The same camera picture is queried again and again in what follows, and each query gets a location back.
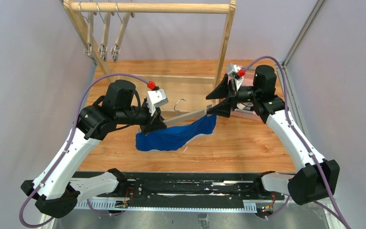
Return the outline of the wooden hanger with blue underwear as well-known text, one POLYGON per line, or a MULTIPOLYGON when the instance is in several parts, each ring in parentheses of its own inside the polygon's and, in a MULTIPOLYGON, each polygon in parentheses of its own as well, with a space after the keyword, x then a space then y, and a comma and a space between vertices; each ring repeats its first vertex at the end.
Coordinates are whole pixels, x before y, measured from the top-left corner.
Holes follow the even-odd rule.
POLYGON ((173 112, 171 112, 171 115, 173 115, 173 117, 171 118, 165 118, 167 116, 167 112, 166 111, 162 111, 162 115, 163 115, 163 122, 166 124, 167 127, 170 127, 172 125, 176 125, 178 123, 187 121, 187 120, 193 120, 193 119, 199 119, 202 118, 203 116, 207 115, 207 111, 209 109, 212 108, 213 104, 208 104, 204 109, 200 109, 200 110, 196 110, 196 111, 191 111, 191 112, 181 112, 180 110, 177 110, 176 107, 179 104, 180 101, 186 101, 186 99, 182 98, 180 100, 178 100, 174 107, 173 107, 173 112))

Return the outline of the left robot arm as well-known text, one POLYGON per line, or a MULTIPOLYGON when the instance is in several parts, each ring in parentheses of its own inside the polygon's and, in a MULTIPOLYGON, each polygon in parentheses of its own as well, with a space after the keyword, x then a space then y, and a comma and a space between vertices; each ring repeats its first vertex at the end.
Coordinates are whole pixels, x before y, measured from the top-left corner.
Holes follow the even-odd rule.
POLYGON ((127 177, 113 168, 98 176, 73 180, 86 156, 111 132, 137 125, 143 133, 166 128, 161 106, 168 103, 163 89, 148 82, 147 96, 139 99, 135 84, 127 80, 111 83, 105 95, 83 108, 67 140, 46 169, 34 180, 22 183, 22 191, 35 200, 45 215, 62 218, 77 204, 97 195, 123 195, 127 177))

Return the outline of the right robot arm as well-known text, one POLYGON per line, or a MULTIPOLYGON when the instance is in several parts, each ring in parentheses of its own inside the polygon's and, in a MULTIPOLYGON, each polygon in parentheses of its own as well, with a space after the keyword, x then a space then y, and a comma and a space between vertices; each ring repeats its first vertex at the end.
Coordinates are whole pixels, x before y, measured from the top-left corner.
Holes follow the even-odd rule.
POLYGON ((220 100, 207 109, 207 114, 229 118, 239 104, 251 103, 254 112, 285 147, 296 173, 261 173, 255 180, 257 191, 288 195, 298 205, 333 198, 340 166, 335 160, 327 160, 300 131, 285 101, 275 93, 275 70, 268 65, 257 66, 250 86, 243 84, 245 74, 236 64, 227 67, 222 81, 206 96, 207 100, 220 100))

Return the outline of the grey underwear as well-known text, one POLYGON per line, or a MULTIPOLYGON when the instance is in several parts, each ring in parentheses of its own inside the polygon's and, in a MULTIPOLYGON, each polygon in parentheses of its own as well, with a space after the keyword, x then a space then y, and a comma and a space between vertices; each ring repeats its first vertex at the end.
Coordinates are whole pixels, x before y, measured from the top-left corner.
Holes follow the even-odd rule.
POLYGON ((238 103, 237 108, 240 110, 253 111, 252 103, 238 103))

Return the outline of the blue underwear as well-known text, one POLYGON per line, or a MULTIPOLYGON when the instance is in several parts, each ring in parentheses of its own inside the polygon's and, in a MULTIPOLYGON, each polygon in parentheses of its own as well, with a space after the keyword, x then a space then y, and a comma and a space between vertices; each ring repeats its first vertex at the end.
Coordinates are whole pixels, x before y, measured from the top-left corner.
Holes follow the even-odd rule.
POLYGON ((175 151, 196 138, 212 135, 216 124, 216 115, 204 115, 189 125, 172 126, 147 134, 138 132, 135 148, 143 152, 175 151))

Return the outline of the wooden hanger with grey underwear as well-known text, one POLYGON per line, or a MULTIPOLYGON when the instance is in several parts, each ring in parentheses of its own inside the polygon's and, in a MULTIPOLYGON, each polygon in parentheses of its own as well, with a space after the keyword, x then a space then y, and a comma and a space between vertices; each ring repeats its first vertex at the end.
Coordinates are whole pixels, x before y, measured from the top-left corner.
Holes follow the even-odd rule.
POLYGON ((114 42, 114 46, 111 49, 111 55, 112 55, 113 62, 117 62, 119 59, 121 45, 122 45, 122 41, 123 41, 127 26, 128 26, 128 22, 129 22, 130 18, 135 17, 134 12, 124 13, 123 17, 121 17, 120 12, 118 11, 118 3, 116 3, 116 10, 117 10, 116 11, 117 16, 120 19, 121 24, 120 24, 120 27, 118 30, 116 40, 114 42))

